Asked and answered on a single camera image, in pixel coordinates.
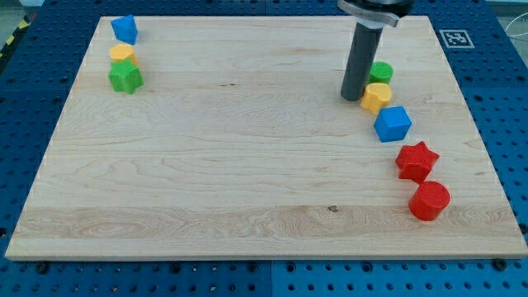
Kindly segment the robot arm flange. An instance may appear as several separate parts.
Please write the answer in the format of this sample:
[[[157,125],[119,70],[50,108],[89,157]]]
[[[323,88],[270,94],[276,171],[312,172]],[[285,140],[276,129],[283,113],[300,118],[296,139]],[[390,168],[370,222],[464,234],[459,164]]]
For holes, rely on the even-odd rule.
[[[337,7],[369,28],[396,27],[412,10],[414,0],[338,0]]]

